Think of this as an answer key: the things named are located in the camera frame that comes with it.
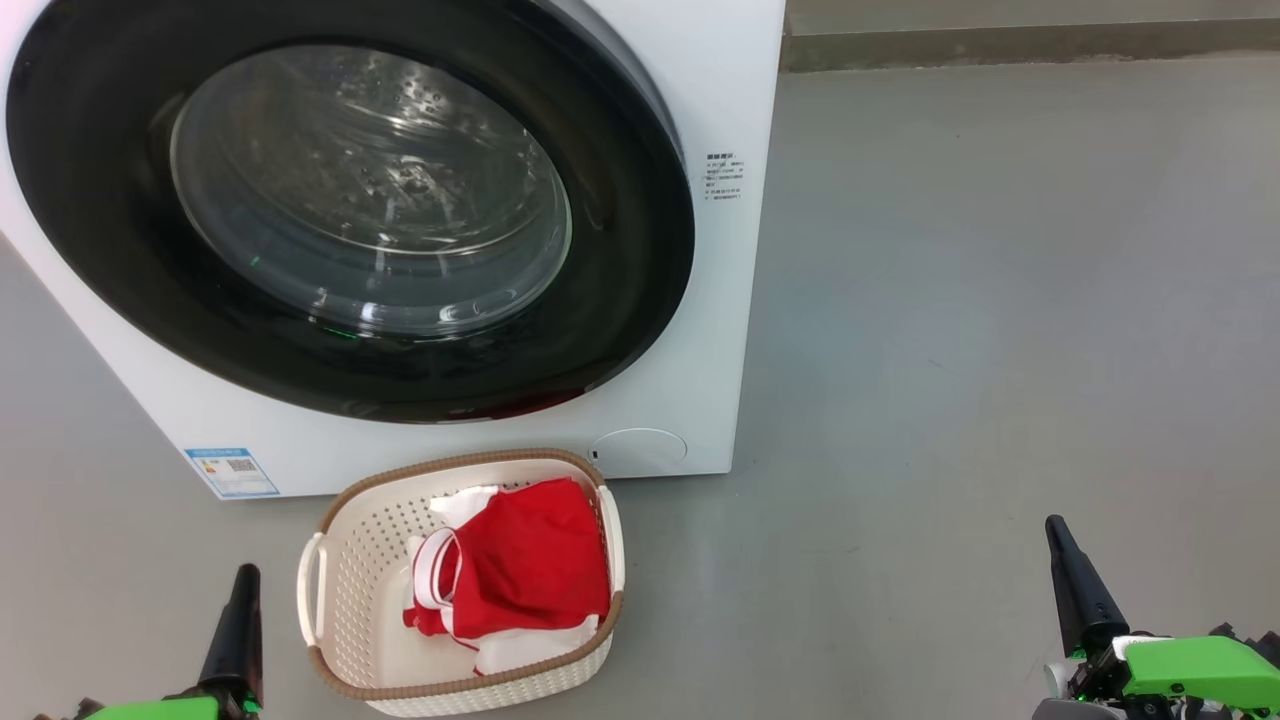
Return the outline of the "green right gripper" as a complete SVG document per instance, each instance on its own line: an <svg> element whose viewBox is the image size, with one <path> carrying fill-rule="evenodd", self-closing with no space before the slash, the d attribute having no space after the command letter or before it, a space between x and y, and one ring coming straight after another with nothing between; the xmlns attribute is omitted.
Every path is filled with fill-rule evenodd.
<svg viewBox="0 0 1280 720"><path fill-rule="evenodd" d="M1220 635L1132 628L1065 519L1044 520L1062 653L1036 720L1280 720L1280 670Z"/></svg>

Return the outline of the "round white filter cover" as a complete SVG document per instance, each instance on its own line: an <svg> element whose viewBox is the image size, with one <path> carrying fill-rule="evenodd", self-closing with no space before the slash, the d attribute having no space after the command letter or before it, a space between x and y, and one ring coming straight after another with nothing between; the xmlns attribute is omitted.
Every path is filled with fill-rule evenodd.
<svg viewBox="0 0 1280 720"><path fill-rule="evenodd" d="M655 428L628 428L598 438L588 460L608 478L649 478L677 474L689 447L678 436Z"/></svg>

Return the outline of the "cream basket with brown rim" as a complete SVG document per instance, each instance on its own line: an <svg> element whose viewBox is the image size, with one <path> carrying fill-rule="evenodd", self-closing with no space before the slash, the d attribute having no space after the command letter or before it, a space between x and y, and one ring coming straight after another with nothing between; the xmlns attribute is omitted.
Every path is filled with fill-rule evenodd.
<svg viewBox="0 0 1280 720"><path fill-rule="evenodd" d="M406 543L442 527L429 507L434 498L559 477L585 493L609 562L611 611L589 642L539 664L479 676L471 651L404 626ZM297 614L311 664L337 694L390 717L445 717L525 705L589 682L611 651L625 578L618 507L585 457L561 448L470 454L384 471L343 491L300 559Z"/></svg>

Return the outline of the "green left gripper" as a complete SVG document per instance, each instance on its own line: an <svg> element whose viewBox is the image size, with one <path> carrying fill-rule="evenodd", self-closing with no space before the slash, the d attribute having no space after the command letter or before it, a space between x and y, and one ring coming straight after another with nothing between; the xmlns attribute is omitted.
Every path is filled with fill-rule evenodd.
<svg viewBox="0 0 1280 720"><path fill-rule="evenodd" d="M99 705L88 698L79 720L260 720L262 697L261 574L247 562L238 568L198 675L207 694L173 696L125 705Z"/></svg>

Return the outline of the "black round glass washer door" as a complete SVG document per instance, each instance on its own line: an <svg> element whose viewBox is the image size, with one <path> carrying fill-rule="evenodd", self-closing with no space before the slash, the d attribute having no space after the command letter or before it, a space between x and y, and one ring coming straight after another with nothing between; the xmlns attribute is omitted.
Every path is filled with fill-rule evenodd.
<svg viewBox="0 0 1280 720"><path fill-rule="evenodd" d="M539 0L47 0L5 138L55 256L246 389L404 424L552 407L658 340L695 251L675 123Z"/></svg>

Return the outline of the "white front-load washing machine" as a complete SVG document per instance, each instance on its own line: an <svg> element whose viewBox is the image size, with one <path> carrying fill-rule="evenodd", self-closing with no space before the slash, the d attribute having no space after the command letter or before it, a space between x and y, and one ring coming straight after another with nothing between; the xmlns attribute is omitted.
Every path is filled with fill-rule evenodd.
<svg viewBox="0 0 1280 720"><path fill-rule="evenodd" d="M786 0L539 0L589 8L660 95L694 201L691 274L669 324L620 374L535 413L443 424L337 416L246 389L148 338L73 275L19 208L5 138L17 28L46 1L0 0L0 236L201 480L187 448L247 448L280 497L317 496L463 454L550 447L588 460L598 438L628 428L686 442L672 477L731 469Z"/></svg>

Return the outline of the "blue energy label sticker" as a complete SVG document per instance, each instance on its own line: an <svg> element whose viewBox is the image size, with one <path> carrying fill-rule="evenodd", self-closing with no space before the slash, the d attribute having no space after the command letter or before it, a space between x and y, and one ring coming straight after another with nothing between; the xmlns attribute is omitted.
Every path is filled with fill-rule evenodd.
<svg viewBox="0 0 1280 720"><path fill-rule="evenodd" d="M282 496L247 448L187 448L184 455L219 498Z"/></svg>

